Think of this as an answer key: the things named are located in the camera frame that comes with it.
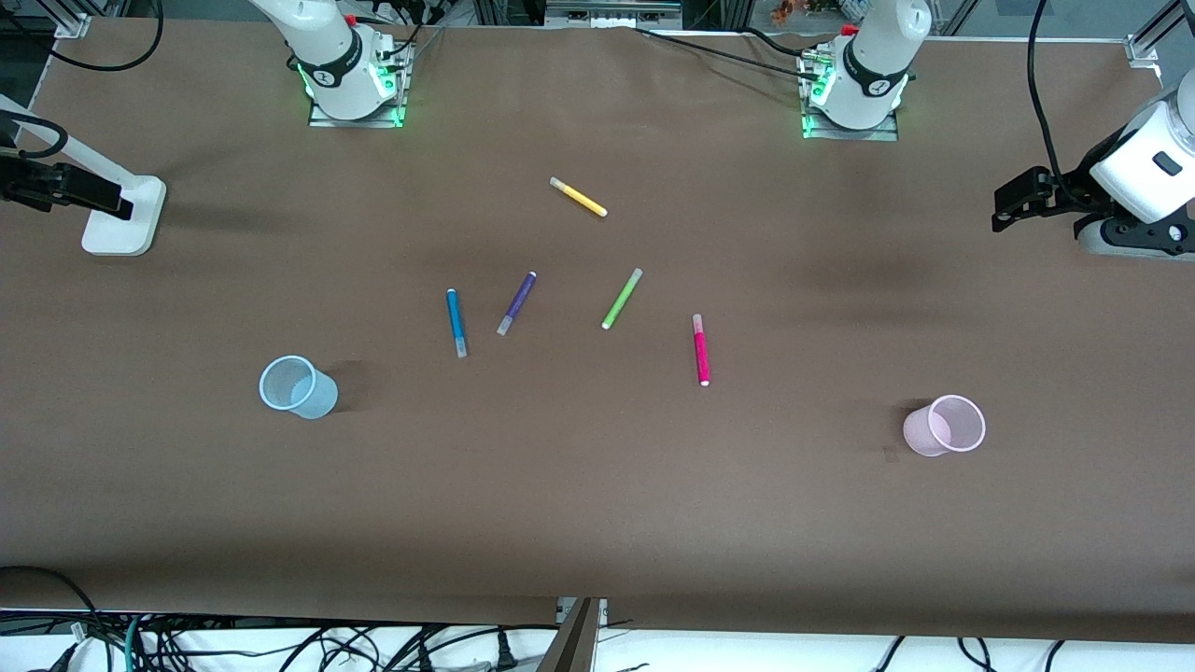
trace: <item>plastic cup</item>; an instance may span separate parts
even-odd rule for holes
[[[908,447],[925,457],[974,451],[983,442],[987,422],[982,411],[967,397],[946,395],[914,410],[905,419]]]
[[[299,355],[270,362],[262,372],[257,391],[271,409],[288,410],[306,420],[327,415],[341,393],[335,380]]]

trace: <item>pink cup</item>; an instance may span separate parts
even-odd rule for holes
[[[979,407],[958,395],[938,397],[905,419],[908,447],[925,457],[974,451],[986,434],[987,422]]]

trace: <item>green marker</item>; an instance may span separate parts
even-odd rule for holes
[[[623,291],[618,294],[618,299],[614,299],[614,305],[611,306],[609,312],[606,313],[606,319],[601,320],[602,329],[614,326],[614,320],[618,319],[618,313],[623,312],[623,306],[625,306],[626,300],[631,298],[631,292],[635,292],[635,286],[639,283],[641,277],[643,277],[643,269],[635,269],[635,273],[631,274],[631,279],[626,281],[626,287],[623,287]]]

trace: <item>yellow marker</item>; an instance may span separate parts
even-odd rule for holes
[[[593,212],[595,215],[598,215],[598,216],[606,216],[606,208],[603,208],[603,207],[599,206],[598,203],[593,202],[593,200],[589,198],[589,196],[586,196],[581,191],[577,191],[576,189],[569,187],[568,184],[560,182],[559,179],[556,179],[554,177],[552,178],[552,187],[556,187],[560,191],[564,191],[564,194],[569,198],[572,198],[574,201],[576,201],[576,202],[581,203],[582,206],[589,208],[589,210]]]

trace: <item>blue marker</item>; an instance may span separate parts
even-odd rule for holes
[[[460,323],[460,306],[456,305],[456,291],[448,288],[448,319],[452,320],[452,337],[456,341],[456,356],[465,359],[465,325]]]

